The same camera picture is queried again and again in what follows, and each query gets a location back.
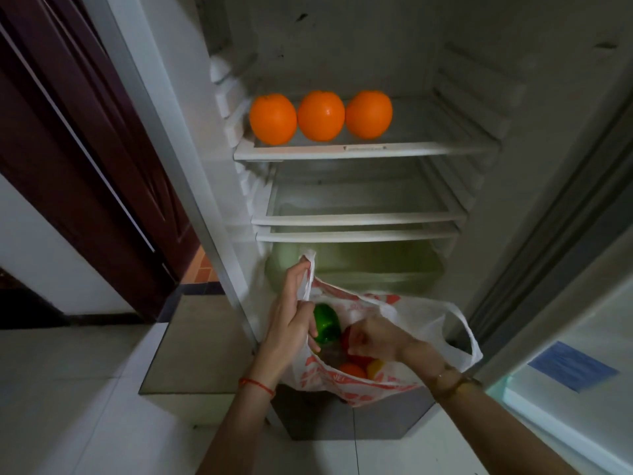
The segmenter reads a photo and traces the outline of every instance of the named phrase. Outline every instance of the hand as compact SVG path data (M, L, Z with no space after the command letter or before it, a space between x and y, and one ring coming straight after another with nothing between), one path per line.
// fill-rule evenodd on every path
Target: hand
M306 342L306 336L312 351L321 351L313 339L318 335L314 318L315 304L311 301L297 303L297 290L304 273L309 269L310 262L303 258L286 271L282 294L270 307L266 338L248 373L249 378L273 390Z
M430 343L414 338L385 317L368 317L353 324L348 353L401 362L410 368L415 364L416 373L424 378L440 374L446 363Z

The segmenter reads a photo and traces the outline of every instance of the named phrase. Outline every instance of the blue sticker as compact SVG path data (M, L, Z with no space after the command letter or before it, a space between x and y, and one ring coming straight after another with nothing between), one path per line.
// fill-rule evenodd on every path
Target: blue sticker
M606 366L560 341L528 365L575 392L597 385L620 373L615 368Z

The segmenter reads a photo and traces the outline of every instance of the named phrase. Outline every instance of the red string bracelet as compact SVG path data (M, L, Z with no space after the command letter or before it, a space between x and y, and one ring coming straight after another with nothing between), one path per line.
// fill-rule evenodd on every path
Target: red string bracelet
M262 390L267 391L268 394L270 395L270 399L275 398L275 391L271 390L270 388L268 388L265 384L259 383L257 380L253 380L253 379L250 379L250 378L240 378L240 380L238 380L238 382L237 382L237 384L239 386L241 386L241 387L246 385L247 383L252 383L253 385L258 386Z

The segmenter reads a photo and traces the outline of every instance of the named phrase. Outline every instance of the forearm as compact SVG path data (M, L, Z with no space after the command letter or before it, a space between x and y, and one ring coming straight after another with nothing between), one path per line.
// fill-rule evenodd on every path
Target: forearm
M249 474L269 406L270 395L264 390L252 384L241 387L196 474Z
M479 386L459 384L459 372L454 368L447 370L446 362L431 345L417 344L404 350L401 361L439 398L444 411L491 475L577 473ZM457 385L453 392L451 387Z

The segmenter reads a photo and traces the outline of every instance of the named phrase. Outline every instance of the green vegetable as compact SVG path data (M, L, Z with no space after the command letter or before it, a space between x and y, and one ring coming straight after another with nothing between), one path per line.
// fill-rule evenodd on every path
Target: green vegetable
M330 305L317 303L314 314L316 331L318 331L318 336L315 338L317 343L330 343L341 337L339 317Z

